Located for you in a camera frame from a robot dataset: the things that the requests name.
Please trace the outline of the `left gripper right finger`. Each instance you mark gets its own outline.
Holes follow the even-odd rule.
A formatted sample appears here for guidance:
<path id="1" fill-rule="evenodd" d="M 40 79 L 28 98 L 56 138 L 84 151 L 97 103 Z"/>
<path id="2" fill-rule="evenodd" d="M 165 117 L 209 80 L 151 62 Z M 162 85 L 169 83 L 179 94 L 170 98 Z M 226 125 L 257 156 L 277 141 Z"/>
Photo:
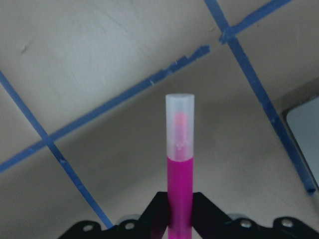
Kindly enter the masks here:
<path id="1" fill-rule="evenodd" d="M 193 194 L 192 227 L 203 239 L 317 239 L 318 231 L 293 217 L 279 217 L 271 227 L 249 218 L 231 219 L 202 193 Z"/>

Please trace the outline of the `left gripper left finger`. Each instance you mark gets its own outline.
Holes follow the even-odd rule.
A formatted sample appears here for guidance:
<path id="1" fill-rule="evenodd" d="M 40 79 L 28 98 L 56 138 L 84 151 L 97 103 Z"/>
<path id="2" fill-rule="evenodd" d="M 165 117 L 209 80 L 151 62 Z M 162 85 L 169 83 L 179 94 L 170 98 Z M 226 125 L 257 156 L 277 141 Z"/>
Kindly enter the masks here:
<path id="1" fill-rule="evenodd" d="M 64 232 L 61 239 L 161 239 L 169 221 L 166 192 L 157 192 L 138 219 L 126 219 L 102 230 L 98 222 L 80 221 Z"/>

